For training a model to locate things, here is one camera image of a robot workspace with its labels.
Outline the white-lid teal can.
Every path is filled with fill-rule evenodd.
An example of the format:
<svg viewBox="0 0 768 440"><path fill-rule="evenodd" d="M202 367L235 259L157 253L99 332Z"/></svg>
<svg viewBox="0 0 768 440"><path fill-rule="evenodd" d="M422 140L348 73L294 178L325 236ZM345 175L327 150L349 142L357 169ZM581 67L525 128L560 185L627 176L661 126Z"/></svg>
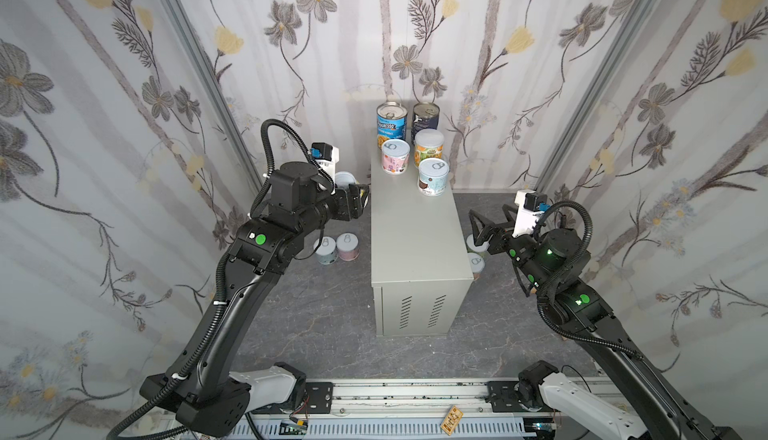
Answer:
<svg viewBox="0 0 768 440"><path fill-rule="evenodd" d="M338 258L336 240L330 236L323 236L316 240L314 257L322 265L330 265Z"/></svg>

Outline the small orange tag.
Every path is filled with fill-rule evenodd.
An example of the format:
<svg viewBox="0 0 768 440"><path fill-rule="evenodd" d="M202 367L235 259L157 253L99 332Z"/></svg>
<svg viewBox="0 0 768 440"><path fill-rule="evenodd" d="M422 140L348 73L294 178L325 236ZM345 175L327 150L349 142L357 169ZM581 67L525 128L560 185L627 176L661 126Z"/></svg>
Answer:
<svg viewBox="0 0 768 440"><path fill-rule="evenodd" d="M441 431L447 436L452 436L463 416L463 412L457 406L452 406L440 424Z"/></svg>

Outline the dark can with gold lid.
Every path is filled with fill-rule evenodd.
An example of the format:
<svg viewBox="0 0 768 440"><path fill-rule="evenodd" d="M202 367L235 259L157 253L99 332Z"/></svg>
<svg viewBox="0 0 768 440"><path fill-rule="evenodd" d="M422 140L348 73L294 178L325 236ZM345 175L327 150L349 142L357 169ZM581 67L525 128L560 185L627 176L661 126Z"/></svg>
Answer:
<svg viewBox="0 0 768 440"><path fill-rule="evenodd" d="M424 129L437 129L440 108L433 102L418 102L412 110L412 135Z"/></svg>

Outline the white-lid yellow can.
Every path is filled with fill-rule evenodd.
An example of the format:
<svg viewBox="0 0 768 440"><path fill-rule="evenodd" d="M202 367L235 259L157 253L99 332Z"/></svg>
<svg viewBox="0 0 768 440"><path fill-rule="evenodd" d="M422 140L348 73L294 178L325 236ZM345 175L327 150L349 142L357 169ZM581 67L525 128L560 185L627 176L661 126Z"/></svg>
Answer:
<svg viewBox="0 0 768 440"><path fill-rule="evenodd" d="M356 177L348 171L338 171L334 175L334 182L338 188L348 188L348 186L356 184Z"/></svg>

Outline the white-lid green label can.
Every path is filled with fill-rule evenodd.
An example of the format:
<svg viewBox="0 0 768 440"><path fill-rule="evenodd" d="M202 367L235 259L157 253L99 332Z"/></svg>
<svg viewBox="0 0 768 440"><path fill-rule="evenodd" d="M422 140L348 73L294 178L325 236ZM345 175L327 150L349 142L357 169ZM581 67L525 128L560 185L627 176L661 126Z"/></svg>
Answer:
<svg viewBox="0 0 768 440"><path fill-rule="evenodd" d="M466 237L465 243L466 243L468 252L475 253L477 255L480 255L483 258L487 258L489 256L488 250L489 250L490 243L488 241L483 242L482 244L477 244L475 242L473 235L469 234Z"/></svg>

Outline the left corner wall post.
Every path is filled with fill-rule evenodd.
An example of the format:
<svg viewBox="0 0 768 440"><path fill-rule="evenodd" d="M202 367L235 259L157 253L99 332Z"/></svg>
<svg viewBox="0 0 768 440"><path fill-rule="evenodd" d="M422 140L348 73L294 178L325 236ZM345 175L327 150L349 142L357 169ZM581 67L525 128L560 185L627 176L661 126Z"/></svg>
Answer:
<svg viewBox="0 0 768 440"><path fill-rule="evenodd" d="M239 133L238 125L226 104L219 82L216 80L213 64L206 56L200 37L184 10L182 0L160 0L160 2L170 17L172 30L178 37L188 62L212 103L219 124L224 130L246 179L250 186L257 191L262 186L260 173Z"/></svg>

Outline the green orange label can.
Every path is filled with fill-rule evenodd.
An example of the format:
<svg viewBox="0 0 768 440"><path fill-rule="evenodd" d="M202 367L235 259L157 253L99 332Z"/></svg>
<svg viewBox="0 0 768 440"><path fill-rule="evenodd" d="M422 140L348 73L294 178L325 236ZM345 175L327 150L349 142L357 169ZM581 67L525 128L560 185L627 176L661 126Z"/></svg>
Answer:
<svg viewBox="0 0 768 440"><path fill-rule="evenodd" d="M414 137L414 164L420 166L423 160L442 158L444 141L444 134L438 129L418 131Z"/></svg>

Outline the white-lid pink can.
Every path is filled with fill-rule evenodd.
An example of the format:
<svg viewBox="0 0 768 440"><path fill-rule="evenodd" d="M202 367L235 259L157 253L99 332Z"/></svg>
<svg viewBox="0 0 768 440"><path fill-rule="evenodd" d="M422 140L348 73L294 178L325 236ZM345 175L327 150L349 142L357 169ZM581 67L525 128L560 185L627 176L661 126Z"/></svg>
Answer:
<svg viewBox="0 0 768 440"><path fill-rule="evenodd" d="M338 258L343 261L353 261L359 256L359 238L356 234L345 232L336 238Z"/></svg>
<svg viewBox="0 0 768 440"><path fill-rule="evenodd" d="M410 158L410 145L402 139L388 139L382 143L381 166L389 174L406 172Z"/></svg>

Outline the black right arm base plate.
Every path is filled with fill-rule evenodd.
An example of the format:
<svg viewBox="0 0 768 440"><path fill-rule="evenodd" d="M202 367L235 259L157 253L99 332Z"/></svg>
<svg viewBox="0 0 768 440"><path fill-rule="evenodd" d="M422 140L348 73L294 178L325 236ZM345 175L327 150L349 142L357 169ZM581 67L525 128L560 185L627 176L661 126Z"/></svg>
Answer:
<svg viewBox="0 0 768 440"><path fill-rule="evenodd" d="M490 381L487 401L494 413L538 412L538 390L528 381Z"/></svg>

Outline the aluminium corner wall post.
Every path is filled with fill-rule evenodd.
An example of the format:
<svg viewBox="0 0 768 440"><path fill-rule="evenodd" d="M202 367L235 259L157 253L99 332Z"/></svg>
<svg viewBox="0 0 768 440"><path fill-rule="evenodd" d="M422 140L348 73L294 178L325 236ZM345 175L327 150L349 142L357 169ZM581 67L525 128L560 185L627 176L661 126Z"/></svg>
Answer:
<svg viewBox="0 0 768 440"><path fill-rule="evenodd" d="M562 170L566 157L574 148L580 131L590 118L593 108L609 88L611 80L618 72L621 64L625 62L632 44L639 38L641 30L653 14L657 2L658 0L634 0L617 36L610 44L599 68L590 80L584 96L573 110L560 138L554 144L552 154L547 158L535 184L537 190L548 190L554 182L555 176Z"/></svg>

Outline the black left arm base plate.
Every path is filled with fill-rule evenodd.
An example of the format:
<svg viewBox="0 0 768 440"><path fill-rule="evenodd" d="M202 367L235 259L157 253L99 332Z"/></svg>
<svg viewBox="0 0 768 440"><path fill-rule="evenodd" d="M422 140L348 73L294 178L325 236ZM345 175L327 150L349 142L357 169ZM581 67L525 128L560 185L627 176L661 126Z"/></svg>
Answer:
<svg viewBox="0 0 768 440"><path fill-rule="evenodd" d="M327 415L331 412L334 398L332 382L307 382L304 386L302 402L296 412L300 415Z"/></svg>

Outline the white-lid grey can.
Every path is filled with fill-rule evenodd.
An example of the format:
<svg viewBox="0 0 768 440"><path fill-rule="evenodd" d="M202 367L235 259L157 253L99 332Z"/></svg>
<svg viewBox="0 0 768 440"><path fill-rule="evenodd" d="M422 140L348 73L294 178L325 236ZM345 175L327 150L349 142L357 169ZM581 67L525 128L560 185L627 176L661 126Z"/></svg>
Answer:
<svg viewBox="0 0 768 440"><path fill-rule="evenodd" d="M418 167L418 187L426 196L440 196L448 182L449 164L441 158L427 158Z"/></svg>

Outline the white-lid pink can front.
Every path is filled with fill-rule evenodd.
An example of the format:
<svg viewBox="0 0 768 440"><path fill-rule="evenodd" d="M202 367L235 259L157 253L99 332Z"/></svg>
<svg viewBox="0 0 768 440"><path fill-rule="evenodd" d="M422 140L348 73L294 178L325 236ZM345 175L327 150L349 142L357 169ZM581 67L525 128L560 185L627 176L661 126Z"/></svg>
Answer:
<svg viewBox="0 0 768 440"><path fill-rule="evenodd" d="M389 174L406 172L410 158L410 145L402 139L388 139L382 143L381 166Z"/></svg>

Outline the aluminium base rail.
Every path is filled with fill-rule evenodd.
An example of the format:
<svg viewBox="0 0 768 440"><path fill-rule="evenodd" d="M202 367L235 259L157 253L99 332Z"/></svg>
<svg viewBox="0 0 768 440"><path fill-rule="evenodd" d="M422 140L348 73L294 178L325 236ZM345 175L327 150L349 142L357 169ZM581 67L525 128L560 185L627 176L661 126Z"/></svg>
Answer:
<svg viewBox="0 0 768 440"><path fill-rule="evenodd" d="M263 439L254 420L287 420L305 430L309 420L370 418L437 418L442 422L452 406L468 418L521 418L535 439L647 439L649 433L638 414L625 402L616 387L605 379L580 380L558 374L542 386L542 408L538 412L494 413L487 401L487 383L517 381L479 378L459 379L325 379L332 382L334 398L327 415L300 415L296 405L267 405L265 399L283 381L258 379L251 411L230 423L227 439Z"/></svg>

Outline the blue label soup can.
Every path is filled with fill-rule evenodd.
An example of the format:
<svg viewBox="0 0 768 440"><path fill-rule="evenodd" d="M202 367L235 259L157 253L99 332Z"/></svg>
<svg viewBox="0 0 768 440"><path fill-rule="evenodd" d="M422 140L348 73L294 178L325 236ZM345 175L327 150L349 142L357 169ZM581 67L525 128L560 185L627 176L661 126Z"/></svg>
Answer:
<svg viewBox="0 0 768 440"><path fill-rule="evenodd" d="M399 102L384 102L376 110L377 144L390 139L404 140L408 110Z"/></svg>

